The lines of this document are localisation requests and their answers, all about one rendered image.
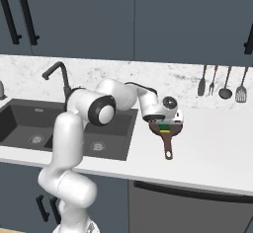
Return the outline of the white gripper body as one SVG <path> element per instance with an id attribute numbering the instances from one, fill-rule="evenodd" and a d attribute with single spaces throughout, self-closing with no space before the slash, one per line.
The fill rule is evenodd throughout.
<path id="1" fill-rule="evenodd" d="M 171 120 L 172 124 L 182 124 L 184 122 L 184 115 L 181 110 L 178 110 L 174 116 L 174 118 Z"/>

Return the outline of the green and yellow sponge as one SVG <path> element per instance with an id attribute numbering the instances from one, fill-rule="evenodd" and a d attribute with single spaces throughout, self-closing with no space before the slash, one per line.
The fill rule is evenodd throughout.
<path id="1" fill-rule="evenodd" d="M 170 125 L 169 124 L 158 124 L 160 133 L 170 133 Z"/>

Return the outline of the brown frying pan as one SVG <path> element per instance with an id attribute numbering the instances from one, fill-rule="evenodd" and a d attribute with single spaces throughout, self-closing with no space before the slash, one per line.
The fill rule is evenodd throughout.
<path id="1" fill-rule="evenodd" d="M 163 144 L 164 144 L 164 155 L 166 160 L 173 159 L 173 150 L 172 150 L 172 138 L 178 135 L 182 129 L 183 124 L 172 124 L 172 123 L 165 123 L 170 125 L 170 133 L 160 133 L 158 124 L 162 123 L 151 123 L 149 125 L 149 129 L 155 134 L 161 137 Z"/>

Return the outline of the dark grey double sink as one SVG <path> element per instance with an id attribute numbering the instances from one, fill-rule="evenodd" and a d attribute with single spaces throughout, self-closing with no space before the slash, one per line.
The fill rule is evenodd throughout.
<path id="1" fill-rule="evenodd" d="M 52 151 L 52 133 L 63 103 L 12 99 L 0 109 L 0 145 Z M 137 117 L 137 109 L 117 111 L 106 126 L 88 123 L 84 156 L 125 161 Z"/>

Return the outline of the hanging grey spoon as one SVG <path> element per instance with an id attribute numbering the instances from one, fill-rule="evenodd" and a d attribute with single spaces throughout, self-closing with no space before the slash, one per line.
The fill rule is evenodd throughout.
<path id="1" fill-rule="evenodd" d="M 201 97 L 204 95 L 205 93 L 205 89 L 206 89 L 206 71 L 207 71 L 207 65 L 204 65 L 204 70 L 203 70 L 203 76 L 199 82 L 199 86 L 198 86 L 198 96 Z"/>

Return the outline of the hanging grey fork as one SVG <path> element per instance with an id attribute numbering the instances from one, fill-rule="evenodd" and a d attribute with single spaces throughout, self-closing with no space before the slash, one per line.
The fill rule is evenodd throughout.
<path id="1" fill-rule="evenodd" d="M 213 76 L 212 76 L 212 81 L 210 83 L 210 86 L 209 86 L 209 96 L 212 96 L 213 94 L 213 90 L 214 90 L 214 80 L 215 80 L 215 75 L 216 75 L 216 72 L 217 72 L 217 68 L 218 68 L 218 65 L 216 65 L 214 67 L 214 72 L 213 72 Z"/>

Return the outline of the hanging dark ladle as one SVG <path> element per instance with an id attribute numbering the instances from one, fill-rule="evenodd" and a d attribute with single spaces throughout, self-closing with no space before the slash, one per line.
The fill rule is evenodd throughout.
<path id="1" fill-rule="evenodd" d="M 228 67 L 227 75 L 226 75 L 226 78 L 227 78 L 227 79 L 229 78 L 230 71 L 231 71 L 231 67 Z M 225 80 L 224 87 L 221 88 L 221 89 L 218 91 L 219 96 L 220 96 L 222 99 L 224 99 L 224 100 L 228 100 L 228 99 L 230 99 L 231 96 L 232 96 L 232 91 L 231 91 L 230 89 L 227 88 L 227 82 L 228 82 L 227 79 Z"/>

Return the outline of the hanging slotted spatula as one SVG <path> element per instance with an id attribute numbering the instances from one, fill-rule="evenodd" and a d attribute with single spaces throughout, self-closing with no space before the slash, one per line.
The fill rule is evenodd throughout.
<path id="1" fill-rule="evenodd" d="M 235 91 L 235 101 L 237 103 L 245 103 L 247 100 L 247 90 L 244 87 L 244 80 L 245 80 L 247 71 L 248 71 L 248 68 L 245 68 L 241 84 Z"/>

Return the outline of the grey dishwasher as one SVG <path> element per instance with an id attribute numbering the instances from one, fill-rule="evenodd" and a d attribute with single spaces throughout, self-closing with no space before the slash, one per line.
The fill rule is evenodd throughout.
<path id="1" fill-rule="evenodd" d="M 245 233 L 253 221 L 253 204 L 161 194 L 136 188 L 133 182 L 128 182 L 129 233 Z"/>

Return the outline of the slate blue base cupboard door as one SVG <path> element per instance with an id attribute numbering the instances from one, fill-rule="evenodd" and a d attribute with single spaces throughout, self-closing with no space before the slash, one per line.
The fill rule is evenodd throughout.
<path id="1" fill-rule="evenodd" d="M 35 167 L 0 163 L 0 225 L 25 233 L 46 233 L 37 204 L 42 194 Z"/>
<path id="2" fill-rule="evenodd" d="M 128 233 L 127 180 L 98 175 L 87 175 L 98 188 L 97 198 L 88 214 L 100 233 Z"/>

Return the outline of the black tap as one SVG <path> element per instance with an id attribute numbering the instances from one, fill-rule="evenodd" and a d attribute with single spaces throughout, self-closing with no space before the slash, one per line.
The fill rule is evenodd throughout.
<path id="1" fill-rule="evenodd" d="M 64 92 L 64 97 L 65 97 L 65 101 L 67 102 L 71 93 L 72 93 L 72 89 L 70 88 L 69 85 L 69 81 L 68 81 L 68 75 L 67 75 L 67 70 L 66 67 L 64 65 L 64 63 L 62 61 L 57 61 L 55 62 L 52 66 L 50 66 L 47 71 L 45 71 L 42 74 L 42 78 L 44 80 L 48 80 L 49 76 L 57 69 L 60 68 L 61 69 L 61 75 L 62 75 L 62 80 L 63 80 L 63 92 Z"/>

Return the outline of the slate blue wall cupboard door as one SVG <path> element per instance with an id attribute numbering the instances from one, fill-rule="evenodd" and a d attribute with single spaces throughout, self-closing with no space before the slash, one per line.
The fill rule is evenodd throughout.
<path id="1" fill-rule="evenodd" d="M 0 0 L 0 54 L 32 55 L 19 0 Z"/>
<path id="2" fill-rule="evenodd" d="M 138 61 L 253 65 L 253 0 L 135 0 Z"/>
<path id="3" fill-rule="evenodd" d="M 133 0 L 27 0 L 36 56 L 133 59 Z"/>

